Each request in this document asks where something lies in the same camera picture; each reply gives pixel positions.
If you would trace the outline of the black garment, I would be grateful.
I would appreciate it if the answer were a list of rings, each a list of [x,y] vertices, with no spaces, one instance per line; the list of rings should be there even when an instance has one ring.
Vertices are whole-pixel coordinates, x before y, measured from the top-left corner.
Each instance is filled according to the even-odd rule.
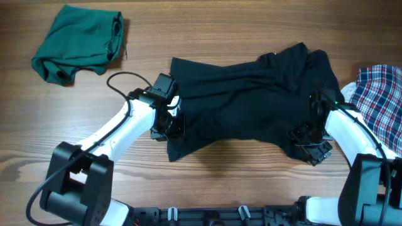
[[[167,144],[170,161],[223,139],[272,143],[304,161],[288,133],[310,120],[310,96],[327,89],[344,100],[328,55],[303,43],[226,67],[173,58],[170,75],[185,117],[183,137]]]

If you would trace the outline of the green cloth bag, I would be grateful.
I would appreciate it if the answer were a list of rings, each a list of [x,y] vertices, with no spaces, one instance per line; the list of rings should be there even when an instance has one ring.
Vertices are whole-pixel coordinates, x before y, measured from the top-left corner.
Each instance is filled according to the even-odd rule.
[[[102,75],[120,57],[123,46],[122,12],[66,4],[31,59],[31,66],[44,81],[69,86],[81,70]]]

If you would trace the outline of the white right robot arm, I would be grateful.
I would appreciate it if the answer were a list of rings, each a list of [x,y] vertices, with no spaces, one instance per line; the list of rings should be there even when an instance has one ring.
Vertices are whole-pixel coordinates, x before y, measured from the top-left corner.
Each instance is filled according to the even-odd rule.
[[[350,171],[338,197],[303,196],[295,218],[307,225],[401,225],[401,158],[364,123],[352,104],[324,90],[309,96],[310,120],[288,132],[292,145],[316,166],[335,140]]]

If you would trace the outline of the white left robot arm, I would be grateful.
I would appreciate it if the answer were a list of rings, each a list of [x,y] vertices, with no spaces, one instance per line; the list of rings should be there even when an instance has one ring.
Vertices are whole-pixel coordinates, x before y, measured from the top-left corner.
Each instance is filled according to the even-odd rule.
[[[34,196],[40,208],[64,219],[64,225],[140,225],[132,207],[112,199],[115,162],[146,131],[155,141],[184,132],[177,83],[158,75],[154,84],[123,95],[122,109],[78,144],[60,143],[53,151],[43,184]]]

